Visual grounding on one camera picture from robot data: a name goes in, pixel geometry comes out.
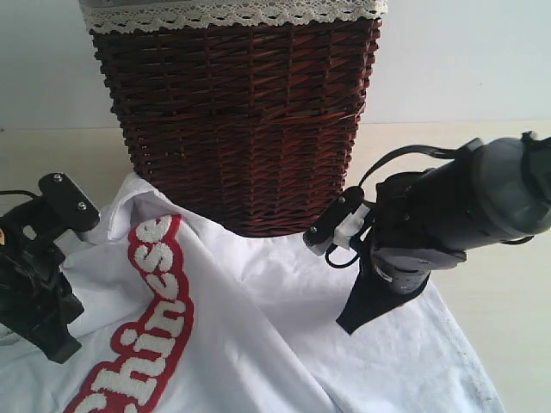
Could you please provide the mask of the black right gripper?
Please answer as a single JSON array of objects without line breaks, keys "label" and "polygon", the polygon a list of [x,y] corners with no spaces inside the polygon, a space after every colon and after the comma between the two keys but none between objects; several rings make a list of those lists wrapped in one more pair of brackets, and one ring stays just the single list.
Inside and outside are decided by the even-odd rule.
[{"label": "black right gripper", "polygon": [[464,250],[453,250],[432,236],[409,197],[421,172],[392,175],[376,188],[374,225],[368,257],[337,324],[349,335],[357,329],[418,297],[433,270],[455,268],[467,260]]}]

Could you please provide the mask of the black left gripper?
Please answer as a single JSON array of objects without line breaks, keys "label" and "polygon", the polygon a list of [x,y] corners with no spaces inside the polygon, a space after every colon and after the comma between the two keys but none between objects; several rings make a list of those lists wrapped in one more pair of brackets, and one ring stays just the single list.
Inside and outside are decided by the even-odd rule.
[{"label": "black left gripper", "polygon": [[60,269],[65,255],[55,244],[66,230],[41,196],[1,217],[1,325],[39,344],[58,364],[82,347],[68,326],[84,308]]}]

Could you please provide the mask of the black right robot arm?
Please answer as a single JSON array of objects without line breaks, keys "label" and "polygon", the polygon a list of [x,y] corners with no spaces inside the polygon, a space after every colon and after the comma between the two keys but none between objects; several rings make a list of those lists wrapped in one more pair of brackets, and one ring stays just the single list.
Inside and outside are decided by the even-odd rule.
[{"label": "black right robot arm", "polygon": [[549,230],[549,139],[474,139],[450,156],[377,184],[368,234],[354,247],[360,272],[337,318],[348,334],[414,300],[433,271],[455,268],[469,250]]}]

